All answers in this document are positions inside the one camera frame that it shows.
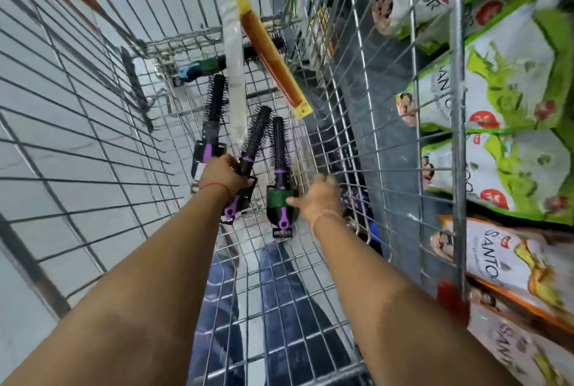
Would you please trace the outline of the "person's right hand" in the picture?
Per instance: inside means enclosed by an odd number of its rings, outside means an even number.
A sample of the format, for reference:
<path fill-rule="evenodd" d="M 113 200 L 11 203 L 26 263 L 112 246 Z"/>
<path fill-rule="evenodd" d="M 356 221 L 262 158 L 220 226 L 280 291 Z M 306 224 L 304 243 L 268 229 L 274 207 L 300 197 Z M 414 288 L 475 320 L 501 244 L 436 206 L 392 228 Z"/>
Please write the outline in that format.
<path fill-rule="evenodd" d="M 334 210 L 343 216 L 341 188 L 334 175 L 317 173 L 312 185 L 304 195 L 307 195 L 311 200 L 311 206 L 308 210 L 299 210 L 299 212 L 308 224 L 314 214 L 325 209 Z"/>

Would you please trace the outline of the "person's left hand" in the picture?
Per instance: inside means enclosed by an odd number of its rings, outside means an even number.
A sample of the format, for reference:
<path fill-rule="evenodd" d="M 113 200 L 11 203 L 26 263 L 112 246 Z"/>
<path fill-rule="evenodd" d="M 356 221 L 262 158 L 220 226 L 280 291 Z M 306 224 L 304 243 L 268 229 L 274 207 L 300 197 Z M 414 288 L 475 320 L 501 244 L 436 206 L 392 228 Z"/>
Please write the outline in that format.
<path fill-rule="evenodd" d="M 230 154 L 224 154 L 221 157 L 212 157 L 209 159 L 203 173 L 199 180 L 199 187 L 208 183 L 208 182 L 221 182 L 227 185 L 231 189 L 231 178 L 232 176 L 243 176 L 248 177 L 247 175 L 241 175 L 236 172 L 236 169 L 239 168 L 238 160 Z M 233 192 L 233 197 L 241 189 L 231 189 Z"/>

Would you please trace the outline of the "person's right forearm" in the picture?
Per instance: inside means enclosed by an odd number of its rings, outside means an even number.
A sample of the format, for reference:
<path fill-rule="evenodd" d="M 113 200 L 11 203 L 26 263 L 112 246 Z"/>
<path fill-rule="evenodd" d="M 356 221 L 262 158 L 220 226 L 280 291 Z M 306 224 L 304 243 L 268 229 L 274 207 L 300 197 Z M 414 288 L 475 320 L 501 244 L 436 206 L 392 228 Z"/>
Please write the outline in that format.
<path fill-rule="evenodd" d="M 344 221 L 321 218 L 315 230 L 377 386 L 521 386 L 463 325 Z"/>

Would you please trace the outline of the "person's left forearm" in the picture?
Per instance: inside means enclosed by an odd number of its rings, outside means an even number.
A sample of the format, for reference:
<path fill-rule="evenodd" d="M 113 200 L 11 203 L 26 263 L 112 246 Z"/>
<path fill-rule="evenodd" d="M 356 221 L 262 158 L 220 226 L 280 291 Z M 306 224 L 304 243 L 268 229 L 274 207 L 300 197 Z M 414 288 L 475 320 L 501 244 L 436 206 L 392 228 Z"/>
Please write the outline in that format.
<path fill-rule="evenodd" d="M 199 191 L 100 279 L 0 386 L 186 386 L 227 195 Z"/>

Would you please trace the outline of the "red wrist thread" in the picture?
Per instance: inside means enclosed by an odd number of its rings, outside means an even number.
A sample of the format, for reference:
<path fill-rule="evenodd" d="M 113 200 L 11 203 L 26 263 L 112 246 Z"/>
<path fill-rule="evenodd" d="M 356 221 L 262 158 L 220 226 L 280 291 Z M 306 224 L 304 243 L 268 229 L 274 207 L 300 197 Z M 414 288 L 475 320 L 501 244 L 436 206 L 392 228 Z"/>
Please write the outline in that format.
<path fill-rule="evenodd" d="M 227 185 L 225 185 L 224 183 L 221 183 L 221 182 L 208 182 L 208 183 L 200 186 L 199 190 L 202 191 L 202 190 L 209 188 L 209 187 L 212 187 L 212 186 L 220 187 L 221 189 L 223 189 L 226 192 L 226 194 L 229 197 L 233 197 L 233 192 L 231 191 L 231 189 Z"/>

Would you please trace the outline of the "pale wrist thread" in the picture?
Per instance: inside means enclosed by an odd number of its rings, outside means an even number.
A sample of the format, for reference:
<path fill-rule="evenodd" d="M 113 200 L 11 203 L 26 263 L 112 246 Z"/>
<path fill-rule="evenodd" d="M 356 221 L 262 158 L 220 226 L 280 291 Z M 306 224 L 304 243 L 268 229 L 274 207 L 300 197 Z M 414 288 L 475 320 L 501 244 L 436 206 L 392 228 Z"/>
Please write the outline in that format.
<path fill-rule="evenodd" d="M 340 213 L 330 209 L 322 210 L 314 214 L 309 222 L 309 226 L 312 232 L 314 233 L 316 231 L 315 226 L 321 218 L 330 218 L 330 217 L 335 218 L 338 221 L 344 221 L 344 218 Z"/>

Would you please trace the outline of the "person's blue jeans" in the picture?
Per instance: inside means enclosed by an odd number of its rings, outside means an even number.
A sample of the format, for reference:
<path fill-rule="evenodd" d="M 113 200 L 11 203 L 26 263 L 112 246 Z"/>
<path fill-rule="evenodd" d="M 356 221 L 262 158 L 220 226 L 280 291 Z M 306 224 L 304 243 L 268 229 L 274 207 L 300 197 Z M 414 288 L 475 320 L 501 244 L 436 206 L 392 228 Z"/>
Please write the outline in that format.
<path fill-rule="evenodd" d="M 332 375 L 351 357 L 319 304 L 296 274 L 282 243 L 258 256 L 264 386 L 302 386 Z M 193 340 L 186 386 L 245 386 L 246 363 L 231 254 L 213 254 Z"/>

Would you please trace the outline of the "clear white comb packet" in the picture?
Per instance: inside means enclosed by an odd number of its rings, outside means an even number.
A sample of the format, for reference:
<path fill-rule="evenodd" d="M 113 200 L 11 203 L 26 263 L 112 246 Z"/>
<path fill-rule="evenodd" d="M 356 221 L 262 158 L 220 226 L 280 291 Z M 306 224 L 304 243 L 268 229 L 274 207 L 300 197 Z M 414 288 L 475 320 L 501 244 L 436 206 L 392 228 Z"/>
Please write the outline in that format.
<path fill-rule="evenodd" d="M 221 7 L 222 34 L 226 56 L 231 141 L 241 144 L 248 131 L 245 57 L 238 5 L 230 0 Z"/>

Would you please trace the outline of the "orange comb in yellow packet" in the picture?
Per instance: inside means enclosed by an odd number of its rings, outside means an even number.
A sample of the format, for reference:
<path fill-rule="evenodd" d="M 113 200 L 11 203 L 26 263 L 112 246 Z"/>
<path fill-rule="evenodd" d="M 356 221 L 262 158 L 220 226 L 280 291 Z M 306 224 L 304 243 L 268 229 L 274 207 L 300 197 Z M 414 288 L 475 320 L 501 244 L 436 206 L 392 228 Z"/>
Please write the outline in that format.
<path fill-rule="evenodd" d="M 249 42 L 262 65 L 283 93 L 293 114 L 300 119 L 312 114 L 311 105 L 283 60 L 261 18 L 255 13 L 251 2 L 249 0 L 235 0 L 235 2 L 238 6 L 239 20 Z"/>

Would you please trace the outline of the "yellow white warning sticker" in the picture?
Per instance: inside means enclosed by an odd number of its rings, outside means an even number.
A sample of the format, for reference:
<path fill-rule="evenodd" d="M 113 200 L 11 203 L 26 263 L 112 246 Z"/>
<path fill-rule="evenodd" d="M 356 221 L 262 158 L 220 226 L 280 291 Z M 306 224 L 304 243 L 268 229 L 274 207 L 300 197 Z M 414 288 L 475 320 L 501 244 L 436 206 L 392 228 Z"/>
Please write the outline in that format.
<path fill-rule="evenodd" d="M 337 35 L 334 24 L 331 21 L 331 8 L 323 6 L 318 9 L 313 20 L 315 43 L 319 48 L 320 58 L 329 61 L 335 52 Z"/>

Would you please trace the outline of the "red plastic cart corner bumper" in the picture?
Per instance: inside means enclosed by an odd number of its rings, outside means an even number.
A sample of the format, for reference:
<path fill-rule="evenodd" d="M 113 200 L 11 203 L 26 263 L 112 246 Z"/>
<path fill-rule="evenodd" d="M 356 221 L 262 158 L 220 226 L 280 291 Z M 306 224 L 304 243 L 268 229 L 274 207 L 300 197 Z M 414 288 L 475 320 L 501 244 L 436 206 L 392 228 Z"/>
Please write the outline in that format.
<path fill-rule="evenodd" d="M 470 308 L 463 296 L 459 294 L 457 287 L 447 278 L 439 276 L 436 288 L 436 301 L 441 307 L 447 310 L 452 317 L 457 318 L 457 320 L 468 321 Z"/>

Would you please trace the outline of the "orange white soap packet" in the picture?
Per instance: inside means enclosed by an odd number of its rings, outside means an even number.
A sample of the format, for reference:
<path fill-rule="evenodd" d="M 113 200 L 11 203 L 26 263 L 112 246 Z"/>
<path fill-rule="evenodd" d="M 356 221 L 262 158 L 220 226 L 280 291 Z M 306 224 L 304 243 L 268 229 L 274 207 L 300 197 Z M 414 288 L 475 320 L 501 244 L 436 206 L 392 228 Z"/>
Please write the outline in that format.
<path fill-rule="evenodd" d="M 574 329 L 489 292 L 468 293 L 468 331 L 523 386 L 574 386 Z"/>
<path fill-rule="evenodd" d="M 574 335 L 574 232 L 468 217 L 466 236 L 467 275 Z"/>

